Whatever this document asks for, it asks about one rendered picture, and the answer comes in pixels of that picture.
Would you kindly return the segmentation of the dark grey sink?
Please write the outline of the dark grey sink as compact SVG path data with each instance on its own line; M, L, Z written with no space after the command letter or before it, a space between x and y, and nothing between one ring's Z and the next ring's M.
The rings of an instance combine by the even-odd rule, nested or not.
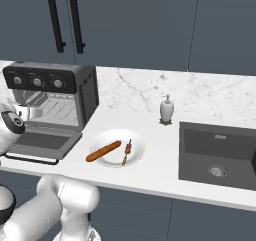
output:
M181 122L179 179L256 191L256 129Z

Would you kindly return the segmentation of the kebab skewer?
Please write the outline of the kebab skewer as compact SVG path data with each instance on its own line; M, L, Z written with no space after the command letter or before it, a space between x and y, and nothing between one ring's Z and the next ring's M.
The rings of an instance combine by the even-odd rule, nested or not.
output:
M122 166L125 166L126 161L127 161L127 155L130 154L131 148L132 148L132 139L130 139L129 142L127 143L127 145L126 145L125 156L124 156L123 161L122 161Z

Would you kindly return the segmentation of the brown baguette bread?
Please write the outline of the brown baguette bread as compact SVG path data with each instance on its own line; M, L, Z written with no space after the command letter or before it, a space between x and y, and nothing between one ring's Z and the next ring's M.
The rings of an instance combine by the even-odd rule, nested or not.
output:
M121 146L121 141L120 140L117 140L115 142L112 142L111 144L108 144L94 152L92 152L91 154L89 154L87 157L86 157L86 161L87 162L92 162L92 161L95 161L97 160L98 158L106 155L107 153L115 150L116 148L120 147Z

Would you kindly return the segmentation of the white soap dispenser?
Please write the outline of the white soap dispenser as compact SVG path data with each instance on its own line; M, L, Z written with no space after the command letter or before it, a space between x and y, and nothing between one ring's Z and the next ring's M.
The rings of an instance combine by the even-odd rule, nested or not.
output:
M167 94L160 104L160 122L165 125L171 124L173 113L174 103L170 100L170 95Z

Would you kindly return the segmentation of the toaster oven glass door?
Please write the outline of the toaster oven glass door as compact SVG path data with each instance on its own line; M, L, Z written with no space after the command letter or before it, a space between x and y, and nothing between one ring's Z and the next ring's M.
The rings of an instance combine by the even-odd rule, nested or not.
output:
M81 137L81 132L27 127L25 133L7 153L58 159L60 161Z

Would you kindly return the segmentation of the white round plate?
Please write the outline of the white round plate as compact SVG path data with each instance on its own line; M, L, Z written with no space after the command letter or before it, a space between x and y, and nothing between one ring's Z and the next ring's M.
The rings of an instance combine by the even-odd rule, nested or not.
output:
M98 164L106 167L122 167L122 161L125 156L125 148L129 140L132 139L132 148L127 155L126 166L139 161L145 152L145 142L136 132L128 129L110 129L97 135L90 144L89 152L92 153L112 142L121 141L121 146L107 153L96 160Z

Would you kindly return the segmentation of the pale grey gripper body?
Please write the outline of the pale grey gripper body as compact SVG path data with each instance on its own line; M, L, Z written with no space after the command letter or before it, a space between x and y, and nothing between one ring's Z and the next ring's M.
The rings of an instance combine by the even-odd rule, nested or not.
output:
M35 118L39 118L42 116L42 109L30 106L22 106L18 104L14 104L16 114L23 121L30 121Z

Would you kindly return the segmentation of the black toaster oven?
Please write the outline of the black toaster oven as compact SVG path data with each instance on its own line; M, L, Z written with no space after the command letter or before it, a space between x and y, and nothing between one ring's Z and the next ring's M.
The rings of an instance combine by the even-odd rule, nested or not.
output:
M42 116L28 126L82 131L99 105L97 73L94 66L14 62L3 69L7 87L18 105L42 109ZM19 76L23 84L16 85ZM39 77L42 87L32 80ZM62 88L53 85L61 79Z

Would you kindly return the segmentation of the dark grey base cupboard door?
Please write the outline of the dark grey base cupboard door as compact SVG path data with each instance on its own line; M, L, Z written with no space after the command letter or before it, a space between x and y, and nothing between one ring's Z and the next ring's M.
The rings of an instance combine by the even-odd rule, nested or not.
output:
M100 187L91 224L102 241L167 241L170 198Z
M174 200L168 241L256 241L256 212Z
M23 205L36 195L39 176L0 171L0 184L7 186L16 197L16 207Z

